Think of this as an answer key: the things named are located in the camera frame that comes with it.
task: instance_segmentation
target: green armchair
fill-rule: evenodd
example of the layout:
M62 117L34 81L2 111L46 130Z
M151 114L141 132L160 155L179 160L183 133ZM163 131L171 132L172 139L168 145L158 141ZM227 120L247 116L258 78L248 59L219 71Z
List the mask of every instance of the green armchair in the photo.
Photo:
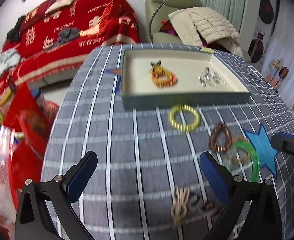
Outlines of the green armchair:
M146 0L146 20L147 26L149 25L150 19L160 3L163 0ZM154 43L172 43L172 44L183 44L180 38L170 35L168 33L159 32L160 27L162 26L162 21L168 21L168 15L172 12L175 12L180 9L200 7L202 3L200 0L167 0L167 2L162 6L162 8L156 14L152 24L151 24L151 34L153 37ZM250 56L243 50L244 58L250 62Z

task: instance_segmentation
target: plaid tablecloth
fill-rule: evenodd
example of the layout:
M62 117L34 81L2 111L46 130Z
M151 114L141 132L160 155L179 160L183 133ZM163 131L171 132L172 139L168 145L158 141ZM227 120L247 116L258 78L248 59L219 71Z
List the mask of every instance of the plaid tablecloth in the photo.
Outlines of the plaid tablecloth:
M65 174L87 150L97 153L98 167L79 201L72 206L96 240L202 239L215 218L190 212L178 229L173 229L170 208L174 185L189 186L203 201L215 194L201 173L197 159L208 150L208 139L217 122L225 122L233 136L243 129L257 132L260 123L271 137L278 131L294 134L289 109L261 75L242 58L216 53L233 69L252 92L243 105L198 106L201 126L193 132L173 130L168 109L125 112L120 92L114 93L118 76L107 69L121 68L126 49L176 49L196 47L172 44L137 44L94 49L72 81L59 109L48 143L42 181ZM190 116L180 114L181 122ZM221 163L221 156L214 154ZM267 168L260 180L270 178L277 192L283 233L292 231L294 217L294 158L279 153L277 179ZM247 170L239 167L246 178ZM231 237L237 236L248 212L246 203ZM58 232L67 239L52 205L48 205Z

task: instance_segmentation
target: white sheer curtain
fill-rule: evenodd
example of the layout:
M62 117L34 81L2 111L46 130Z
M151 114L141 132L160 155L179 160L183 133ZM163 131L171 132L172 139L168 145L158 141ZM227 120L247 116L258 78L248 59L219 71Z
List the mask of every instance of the white sheer curtain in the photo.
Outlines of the white sheer curtain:
M261 71L263 77L268 72L268 64L271 60L278 58L284 59L284 67L289 69L278 92L286 105L292 107L294 104L294 2L292 0L280 0L275 30Z

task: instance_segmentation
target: yellow coil hair tie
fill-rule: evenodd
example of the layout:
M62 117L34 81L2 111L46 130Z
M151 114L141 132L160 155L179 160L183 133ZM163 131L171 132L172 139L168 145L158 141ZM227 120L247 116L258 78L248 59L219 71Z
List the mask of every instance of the yellow coil hair tie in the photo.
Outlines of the yellow coil hair tie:
M188 111L188 112L192 113L195 117L195 120L190 124L182 124L182 123L176 122L175 115L179 111ZM172 127L174 127L175 129L188 132L188 131L195 130L197 128L197 126L200 124L200 115L199 115L198 111L191 106L177 105L177 106L174 106L172 109L170 109L169 114L168 114L168 121L169 121L170 125Z

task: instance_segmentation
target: dark ring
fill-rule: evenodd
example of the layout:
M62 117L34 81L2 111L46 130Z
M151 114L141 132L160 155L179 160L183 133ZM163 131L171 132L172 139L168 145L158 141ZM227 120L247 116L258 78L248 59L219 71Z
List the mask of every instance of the dark ring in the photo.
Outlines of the dark ring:
M225 133L226 143L223 146L217 147L216 139L222 131L224 131ZM232 137L228 127L221 122L216 124L215 128L211 132L211 136L209 139L209 143L208 143L209 149L211 149L213 152L225 153L231 147L231 145L232 145Z

